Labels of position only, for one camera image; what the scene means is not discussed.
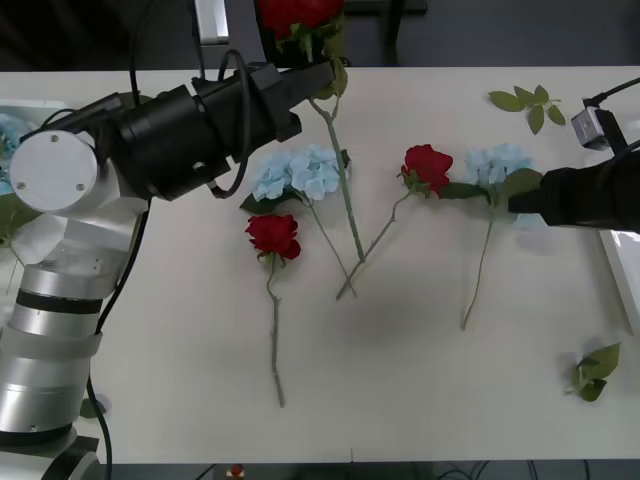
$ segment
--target green stem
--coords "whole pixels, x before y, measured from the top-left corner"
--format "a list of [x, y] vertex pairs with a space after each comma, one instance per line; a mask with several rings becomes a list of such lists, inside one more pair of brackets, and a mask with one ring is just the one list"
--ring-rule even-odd
[[342, 263], [342, 260], [340, 259], [340, 255], [338, 255], [338, 251], [333, 246], [333, 243], [331, 243], [331, 240], [329, 239], [329, 235], [327, 235], [327, 232], [325, 232], [324, 227], [320, 223], [320, 218], [318, 218], [318, 214], [316, 213], [316, 209], [313, 208], [313, 201], [312, 200], [309, 201], [309, 210], [311, 210], [311, 213], [313, 214], [313, 218], [316, 220], [316, 223], [318, 224], [318, 227], [320, 227], [320, 231], [322, 232], [322, 235], [324, 235], [324, 238], [327, 240], [327, 243], [329, 243], [329, 246], [331, 247], [331, 250], [333, 250], [333, 254], [338, 259], [338, 263], [340, 264], [340, 268], [342, 269], [342, 273], [344, 273], [344, 276], [347, 279], [347, 285], [349, 287], [351, 287], [351, 291], [353, 292], [353, 296], [355, 298], [358, 298], [358, 294], [356, 294], [356, 290], [353, 288], [353, 285], [351, 284], [351, 280], [349, 280], [349, 274], [347, 273], [347, 269], [344, 268], [344, 264]]
[[340, 185], [342, 186], [342, 196], [344, 197], [344, 204], [347, 209], [347, 216], [349, 218], [349, 225], [351, 227], [351, 233], [353, 234], [353, 239], [356, 244], [356, 250], [358, 251], [358, 258], [362, 263], [365, 261], [364, 250], [362, 249], [362, 244], [360, 243], [360, 235], [358, 235], [358, 228], [356, 227], [356, 220], [353, 217], [353, 209], [351, 208], [351, 197], [349, 196], [349, 184], [347, 183], [347, 174], [345, 173], [344, 168], [344, 160], [342, 158], [342, 152], [340, 150], [340, 144], [338, 143], [338, 137], [336, 135], [336, 131], [333, 128], [333, 119], [329, 112], [325, 112], [322, 110], [313, 99], [309, 99], [309, 103], [314, 108], [316, 112], [320, 114], [320, 116], [324, 119], [327, 124], [327, 128], [329, 129], [329, 136], [331, 137], [331, 145], [333, 146], [333, 150], [336, 153], [336, 158], [338, 160], [338, 175], [340, 175]]
[[313, 39], [311, 38], [311, 34], [307, 33], [304, 36], [304, 50], [307, 54], [307, 61], [309, 63], [313, 63]]
[[278, 392], [278, 403], [280, 408], [284, 407], [284, 393], [282, 392], [282, 385], [280, 384], [280, 374], [278, 373], [278, 306], [280, 299], [276, 297], [271, 291], [271, 280], [276, 273], [277, 265], [276, 254], [271, 255], [271, 275], [267, 280], [267, 292], [273, 302], [273, 328], [271, 329], [271, 373], [273, 374], [273, 380], [276, 383], [276, 390]]
[[[373, 249], [376, 247], [376, 245], [378, 245], [378, 243], [380, 242], [380, 239], [384, 236], [385, 233], [387, 233], [387, 230], [389, 230], [389, 227], [391, 226], [391, 224], [393, 222], [396, 221], [396, 209], [398, 208], [398, 205], [400, 205], [402, 202], [404, 202], [407, 198], [409, 198], [411, 196], [413, 192], [409, 191], [409, 193], [407, 193], [404, 197], [402, 197], [400, 200], [398, 200], [396, 203], [393, 204], [393, 210], [391, 211], [391, 218], [389, 219], [389, 221], [387, 222], [387, 224], [384, 226], [384, 228], [382, 229], [382, 231], [380, 232], [380, 234], [376, 237], [376, 239], [371, 243], [371, 246], [369, 247], [369, 250], [367, 250], [367, 253], [365, 254], [365, 259], [369, 256], [369, 254], [373, 251]], [[342, 297], [342, 295], [344, 294], [345, 290], [347, 289], [347, 286], [349, 285], [349, 283], [351, 283], [353, 276], [356, 274], [356, 272], [358, 271], [358, 269], [360, 268], [360, 266], [364, 263], [364, 260], [360, 260], [355, 267], [353, 267], [353, 270], [351, 270], [351, 273], [349, 274], [349, 276], [347, 277], [347, 281], [345, 282], [344, 285], [342, 285], [342, 288], [340, 289], [340, 291], [338, 292], [338, 295], [336, 295], [336, 300], [340, 300], [340, 298]]]
[[464, 321], [462, 322], [462, 331], [467, 328], [467, 322], [469, 321], [469, 316], [471, 315], [471, 309], [473, 305], [476, 303], [476, 298], [478, 298], [478, 289], [480, 288], [480, 276], [482, 275], [482, 265], [484, 263], [484, 255], [487, 253], [487, 245], [489, 245], [489, 237], [491, 236], [491, 229], [493, 228], [493, 217], [489, 220], [489, 228], [487, 229], [487, 238], [484, 240], [484, 248], [482, 249], [482, 257], [480, 257], [480, 267], [478, 268], [478, 280], [476, 282], [476, 291], [473, 294], [473, 300], [471, 300], [471, 305], [469, 305], [469, 309], [467, 310], [467, 314], [464, 316]]
[[338, 116], [338, 107], [340, 106], [340, 95], [336, 95], [336, 104], [333, 107], [333, 112], [331, 113], [331, 120], [335, 120]]

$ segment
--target white table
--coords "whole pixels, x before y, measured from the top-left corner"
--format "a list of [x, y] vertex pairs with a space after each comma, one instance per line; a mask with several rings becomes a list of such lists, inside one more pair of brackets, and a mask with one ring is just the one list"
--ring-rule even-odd
[[[145, 72], [140, 85], [156, 94], [193, 74]], [[470, 147], [518, 143], [544, 170], [581, 166], [591, 155], [570, 127], [547, 121], [534, 137], [523, 114], [494, 108], [487, 92], [540, 83], [572, 116], [582, 96], [638, 75], [640, 68], [351, 70], [338, 128], [354, 160], [364, 243], [404, 194], [395, 174], [415, 144], [451, 154], [453, 178]], [[5, 98], [89, 102], [128, 89], [126, 72], [0, 75]], [[623, 122], [637, 116], [640, 89], [607, 107]], [[296, 113], [304, 132], [286, 147], [328, 144], [308, 105]], [[256, 153], [254, 166], [277, 148]], [[112, 403], [116, 462], [640, 456], [640, 348], [596, 232], [496, 230], [470, 326], [460, 331], [487, 228], [481, 203], [403, 204], [393, 233], [356, 279], [359, 298], [339, 303], [340, 270], [309, 214], [299, 216], [302, 255], [274, 284], [283, 298], [287, 406], [279, 409], [267, 272], [237, 208], [247, 184], [229, 201], [200, 189], [154, 202], [138, 263], [93, 362], [94, 384]], [[341, 198], [326, 202], [321, 217], [353, 265]], [[622, 341], [620, 366], [601, 400], [564, 395], [571, 362], [614, 341]], [[77, 427], [100, 436], [95, 422]]]

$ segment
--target blue hydrangea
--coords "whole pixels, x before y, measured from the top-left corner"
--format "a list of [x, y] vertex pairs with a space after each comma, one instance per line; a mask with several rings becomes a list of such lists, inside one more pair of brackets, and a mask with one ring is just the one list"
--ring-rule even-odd
[[533, 168], [533, 159], [518, 145], [505, 143], [486, 150], [470, 150], [465, 181], [488, 187], [504, 182], [507, 175], [521, 168]]
[[253, 196], [274, 200], [295, 189], [312, 200], [322, 200], [340, 186], [338, 160], [331, 148], [309, 145], [267, 155], [258, 172]]
[[11, 159], [20, 145], [20, 137], [30, 131], [31, 128], [26, 122], [0, 113], [0, 195], [13, 192], [9, 183]]

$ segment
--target silver robot arm segment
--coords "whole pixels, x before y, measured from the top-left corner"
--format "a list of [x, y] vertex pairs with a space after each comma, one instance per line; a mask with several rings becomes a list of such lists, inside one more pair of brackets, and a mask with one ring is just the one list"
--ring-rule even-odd
[[98, 165], [89, 142], [82, 134], [42, 132], [13, 159], [19, 198], [67, 225], [49, 255], [25, 267], [0, 337], [0, 440], [8, 443], [24, 434], [36, 443], [38, 432], [65, 434], [77, 419], [102, 336], [102, 301], [113, 293], [147, 209], [109, 160]]

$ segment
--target red rose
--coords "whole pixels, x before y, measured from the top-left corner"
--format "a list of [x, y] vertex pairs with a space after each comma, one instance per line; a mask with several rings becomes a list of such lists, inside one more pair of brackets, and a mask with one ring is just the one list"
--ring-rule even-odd
[[407, 150], [402, 173], [416, 172], [421, 182], [429, 184], [429, 190], [439, 194], [440, 189], [449, 185], [447, 170], [453, 165], [453, 158], [436, 152], [431, 145], [416, 145]]
[[276, 32], [278, 39], [291, 35], [291, 25], [320, 27], [329, 23], [340, 10], [344, 0], [260, 0], [264, 26]]
[[277, 253], [293, 260], [300, 255], [300, 244], [295, 240], [298, 222], [293, 215], [263, 215], [251, 217], [245, 230], [253, 238], [251, 243], [263, 252]]

